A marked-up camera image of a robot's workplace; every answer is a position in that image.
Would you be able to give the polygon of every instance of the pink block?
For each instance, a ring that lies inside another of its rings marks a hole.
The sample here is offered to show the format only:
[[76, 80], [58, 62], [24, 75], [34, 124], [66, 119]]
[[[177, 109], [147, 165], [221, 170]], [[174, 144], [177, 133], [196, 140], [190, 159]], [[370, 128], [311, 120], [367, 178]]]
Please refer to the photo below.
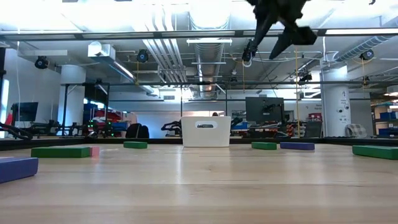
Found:
[[90, 156], [99, 156], [100, 155], [100, 147], [99, 146], [91, 146], [90, 147]]

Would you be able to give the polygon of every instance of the wooden table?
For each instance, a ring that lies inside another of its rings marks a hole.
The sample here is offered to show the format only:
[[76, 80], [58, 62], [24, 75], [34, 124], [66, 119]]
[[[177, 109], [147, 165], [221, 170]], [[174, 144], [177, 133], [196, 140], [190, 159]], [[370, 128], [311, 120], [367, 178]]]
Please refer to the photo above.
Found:
[[[28, 156], [29, 150], [0, 152]], [[350, 147], [102, 145], [0, 185], [0, 223], [398, 223], [398, 162]]]

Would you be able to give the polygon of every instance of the wooden block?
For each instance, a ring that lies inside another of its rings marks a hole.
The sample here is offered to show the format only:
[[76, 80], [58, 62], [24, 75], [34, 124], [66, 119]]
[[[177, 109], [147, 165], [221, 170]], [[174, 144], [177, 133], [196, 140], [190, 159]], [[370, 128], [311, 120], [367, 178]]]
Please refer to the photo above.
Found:
[[307, 142], [281, 142], [281, 149], [295, 149], [295, 150], [303, 150], [303, 151], [314, 151], [315, 144], [307, 143]]
[[380, 159], [398, 159], [398, 147], [385, 146], [353, 146], [353, 154], [357, 156], [369, 156]]
[[90, 147], [37, 147], [30, 156], [38, 158], [82, 158], [90, 156]]
[[253, 149], [263, 149], [263, 150], [276, 150], [277, 145], [274, 142], [252, 142], [251, 147]]
[[0, 184], [36, 175], [38, 166], [38, 158], [2, 158], [0, 159]]
[[123, 146], [129, 149], [146, 149], [148, 143], [146, 142], [124, 142]]
[[90, 147], [90, 156], [91, 157], [100, 156], [100, 147], [99, 146], [91, 146]]

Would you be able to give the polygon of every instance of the computer monitor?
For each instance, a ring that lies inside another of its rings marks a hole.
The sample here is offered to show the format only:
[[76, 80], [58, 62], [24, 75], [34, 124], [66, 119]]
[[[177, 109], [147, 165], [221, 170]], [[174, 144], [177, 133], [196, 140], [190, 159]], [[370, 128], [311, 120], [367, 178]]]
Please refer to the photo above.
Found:
[[12, 105], [12, 113], [15, 121], [35, 121], [37, 114], [37, 107], [39, 103], [14, 103]]
[[284, 120], [284, 99], [246, 97], [246, 120], [257, 123]]

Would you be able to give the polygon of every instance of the white column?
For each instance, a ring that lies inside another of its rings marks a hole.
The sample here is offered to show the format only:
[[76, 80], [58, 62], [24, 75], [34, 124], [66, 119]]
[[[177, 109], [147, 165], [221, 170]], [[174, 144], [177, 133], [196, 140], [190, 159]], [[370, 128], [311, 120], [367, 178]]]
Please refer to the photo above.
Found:
[[[347, 66], [322, 70], [321, 81], [348, 81]], [[321, 85], [325, 137], [345, 136], [345, 127], [351, 124], [351, 106], [348, 85]]]
[[[61, 84], [83, 83], [86, 82], [86, 70], [77, 65], [63, 65], [61, 71]], [[82, 124], [83, 122], [83, 100], [85, 98], [85, 87], [73, 85], [69, 86], [70, 91], [67, 98], [67, 113], [65, 116], [65, 125], [70, 126], [73, 122]], [[65, 87], [61, 86], [60, 100], [58, 106], [58, 122], [62, 124], [63, 103], [65, 99]]]

